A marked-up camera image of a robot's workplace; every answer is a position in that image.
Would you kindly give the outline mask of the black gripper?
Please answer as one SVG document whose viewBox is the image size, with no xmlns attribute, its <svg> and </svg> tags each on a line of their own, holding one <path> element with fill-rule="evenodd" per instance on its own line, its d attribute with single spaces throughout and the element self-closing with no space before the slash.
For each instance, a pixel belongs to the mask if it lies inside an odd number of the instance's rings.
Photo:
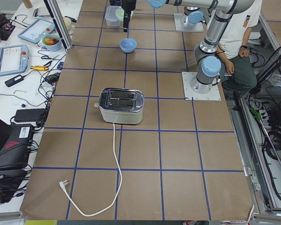
<svg viewBox="0 0 281 225">
<path fill-rule="evenodd" d="M 122 0 L 121 7 L 124 9 L 123 31 L 128 32 L 130 19 L 133 17 L 133 11 L 136 8 L 136 0 Z"/>
</svg>

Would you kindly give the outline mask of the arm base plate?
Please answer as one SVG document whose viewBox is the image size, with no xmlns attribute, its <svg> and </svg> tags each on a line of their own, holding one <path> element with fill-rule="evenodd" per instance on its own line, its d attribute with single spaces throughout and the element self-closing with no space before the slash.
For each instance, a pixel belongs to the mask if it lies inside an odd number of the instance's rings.
<svg viewBox="0 0 281 225">
<path fill-rule="evenodd" d="M 197 72 L 182 72 L 185 100 L 221 101 L 216 78 L 211 84 L 197 81 Z"/>
<path fill-rule="evenodd" d="M 198 19 L 191 19 L 191 15 L 174 14 L 175 29 L 179 32 L 200 32 L 204 31 L 202 25 L 203 16 Z"/>
</svg>

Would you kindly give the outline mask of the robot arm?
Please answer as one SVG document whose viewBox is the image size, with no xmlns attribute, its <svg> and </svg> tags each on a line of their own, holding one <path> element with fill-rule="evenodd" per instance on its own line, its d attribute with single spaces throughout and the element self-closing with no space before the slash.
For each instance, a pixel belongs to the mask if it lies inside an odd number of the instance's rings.
<svg viewBox="0 0 281 225">
<path fill-rule="evenodd" d="M 153 8 L 161 8 L 165 4 L 174 6 L 186 6 L 206 8 L 214 10 L 214 18 L 212 19 L 204 40 L 202 40 L 195 50 L 195 57 L 198 64 L 198 73 L 196 75 L 196 83 L 202 85 L 210 85 L 221 69 L 221 63 L 213 56 L 217 50 L 219 41 L 234 14 L 246 11 L 254 3 L 252 0 L 149 0 L 148 3 Z M 208 71 L 204 71 L 203 64 L 207 62 L 208 57 L 215 59 L 212 63 L 216 67 L 216 73 L 213 75 Z"/>
<path fill-rule="evenodd" d="M 203 20 L 203 12 L 198 7 L 184 7 L 184 15 L 183 23 L 185 26 L 197 24 Z"/>
</svg>

